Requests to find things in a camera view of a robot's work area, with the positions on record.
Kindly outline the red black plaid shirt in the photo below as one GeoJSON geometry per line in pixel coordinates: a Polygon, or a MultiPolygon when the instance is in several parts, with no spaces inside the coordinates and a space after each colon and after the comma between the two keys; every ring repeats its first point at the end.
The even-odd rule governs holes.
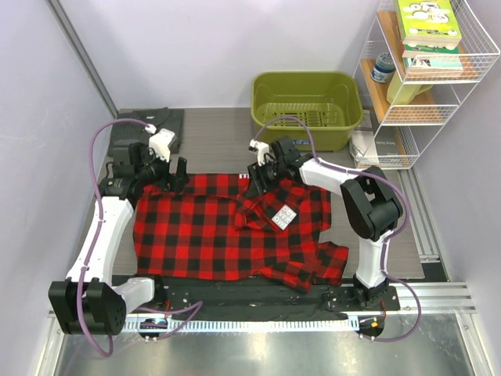
{"type": "Polygon", "coordinates": [[[290,180],[249,198],[246,175],[192,175],[180,193],[148,186],[133,241],[141,274],[234,281],[264,277],[305,293],[341,283],[348,249],[321,240],[327,190],[290,180]]]}

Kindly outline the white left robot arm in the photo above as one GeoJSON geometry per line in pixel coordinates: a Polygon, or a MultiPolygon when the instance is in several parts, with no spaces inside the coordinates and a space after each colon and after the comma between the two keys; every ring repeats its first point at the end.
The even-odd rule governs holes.
{"type": "Polygon", "coordinates": [[[54,281],[49,288],[49,301],[64,333],[84,334],[81,324],[85,323],[90,334],[117,335],[127,314],[140,306],[151,313],[165,307],[167,294],[159,277],[131,277],[113,286],[112,272],[122,235],[143,191],[159,187],[177,193],[189,181],[186,159],[180,160],[176,173],[169,171],[175,140],[173,132],[162,130],[147,143],[127,139],[114,144],[81,252],[65,280],[54,281]]]}

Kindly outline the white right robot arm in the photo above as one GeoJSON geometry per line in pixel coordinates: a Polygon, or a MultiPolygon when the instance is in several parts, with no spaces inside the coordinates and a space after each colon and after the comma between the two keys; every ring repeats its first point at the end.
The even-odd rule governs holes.
{"type": "Polygon", "coordinates": [[[353,298],[362,309],[377,307],[389,285],[387,249],[403,215],[395,187],[382,170],[349,169],[324,161],[313,152],[302,154],[287,136],[270,144],[252,139],[248,149],[257,158],[247,167],[249,196],[261,196],[289,179],[342,198],[348,222],[359,238],[353,298]]]}

